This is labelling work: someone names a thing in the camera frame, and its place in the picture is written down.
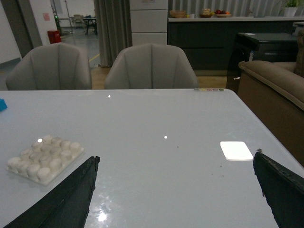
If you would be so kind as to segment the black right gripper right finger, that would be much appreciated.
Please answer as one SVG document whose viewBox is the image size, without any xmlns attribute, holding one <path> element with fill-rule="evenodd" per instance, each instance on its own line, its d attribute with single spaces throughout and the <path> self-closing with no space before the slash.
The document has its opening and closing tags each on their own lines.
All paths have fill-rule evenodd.
<svg viewBox="0 0 304 228">
<path fill-rule="evenodd" d="M 253 168 L 280 228 L 304 226 L 304 179 L 258 149 Z"/>
</svg>

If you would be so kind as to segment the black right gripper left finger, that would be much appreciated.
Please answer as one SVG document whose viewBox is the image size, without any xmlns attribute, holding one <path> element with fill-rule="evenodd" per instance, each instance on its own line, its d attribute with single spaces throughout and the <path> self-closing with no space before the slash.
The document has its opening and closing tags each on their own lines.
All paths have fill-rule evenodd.
<svg viewBox="0 0 304 228">
<path fill-rule="evenodd" d="M 83 228 L 95 190 L 98 156 L 88 158 L 7 228 Z"/>
</svg>

